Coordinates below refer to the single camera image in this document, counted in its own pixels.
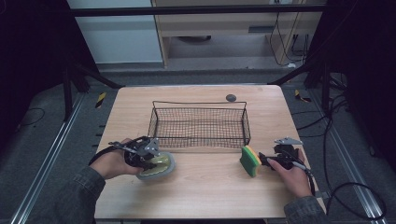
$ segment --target person's left hand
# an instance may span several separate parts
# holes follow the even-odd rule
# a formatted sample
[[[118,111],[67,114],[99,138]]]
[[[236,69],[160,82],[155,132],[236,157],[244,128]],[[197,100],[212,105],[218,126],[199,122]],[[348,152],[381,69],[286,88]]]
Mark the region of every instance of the person's left hand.
[[[131,139],[126,138],[122,143],[127,143]],[[104,179],[111,179],[118,175],[137,175],[143,171],[141,167],[133,167],[125,163],[124,151],[116,149],[99,157],[90,167],[98,172]]]

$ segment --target wooden table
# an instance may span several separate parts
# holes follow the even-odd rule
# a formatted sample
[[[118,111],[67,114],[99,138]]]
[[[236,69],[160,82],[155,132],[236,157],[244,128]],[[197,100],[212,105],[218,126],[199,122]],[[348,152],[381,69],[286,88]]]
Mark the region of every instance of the wooden table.
[[[152,101],[247,102],[250,146],[273,156],[275,139],[299,139],[278,86],[164,86],[120,89],[99,149],[108,142],[148,134]],[[239,149],[174,152],[177,167],[166,177],[142,181],[122,175],[107,180],[96,218],[269,218],[284,217],[293,200],[275,171],[261,166],[255,178],[239,162]]]

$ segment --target wire basket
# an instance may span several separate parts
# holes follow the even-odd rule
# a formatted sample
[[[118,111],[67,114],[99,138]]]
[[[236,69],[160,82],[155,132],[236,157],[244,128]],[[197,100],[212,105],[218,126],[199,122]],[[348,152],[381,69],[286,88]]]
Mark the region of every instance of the wire basket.
[[[153,101],[148,136],[160,147],[233,147],[250,141],[246,102]]]

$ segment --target yellow sponge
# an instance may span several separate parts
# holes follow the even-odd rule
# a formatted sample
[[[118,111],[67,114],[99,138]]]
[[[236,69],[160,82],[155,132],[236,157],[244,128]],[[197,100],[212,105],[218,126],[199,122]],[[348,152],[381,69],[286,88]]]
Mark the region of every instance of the yellow sponge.
[[[242,157],[240,161],[251,177],[256,176],[257,169],[262,164],[256,152],[254,152],[250,146],[242,147]]]

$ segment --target sleeve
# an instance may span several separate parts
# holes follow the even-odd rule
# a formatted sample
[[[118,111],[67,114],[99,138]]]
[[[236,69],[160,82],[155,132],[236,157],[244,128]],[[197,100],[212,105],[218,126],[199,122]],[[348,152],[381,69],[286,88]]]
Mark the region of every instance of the sleeve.
[[[330,223],[314,196],[296,199],[288,203],[284,211],[290,224]]]
[[[37,223],[92,223],[106,181],[91,167],[85,167],[54,195],[53,202],[37,217]]]

